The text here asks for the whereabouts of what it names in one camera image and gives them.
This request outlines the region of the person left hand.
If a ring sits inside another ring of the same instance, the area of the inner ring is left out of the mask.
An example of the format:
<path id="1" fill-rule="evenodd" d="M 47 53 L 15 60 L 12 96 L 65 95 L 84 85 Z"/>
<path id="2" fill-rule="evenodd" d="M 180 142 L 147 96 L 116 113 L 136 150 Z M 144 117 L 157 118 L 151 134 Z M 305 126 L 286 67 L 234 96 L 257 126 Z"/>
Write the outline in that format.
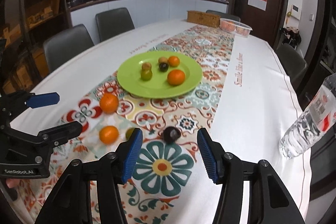
<path id="1" fill-rule="evenodd" d="M 15 179 L 15 178 L 8 178 L 6 180 L 6 185 L 8 188 L 12 189 L 15 188 L 19 185 L 20 180 Z"/>

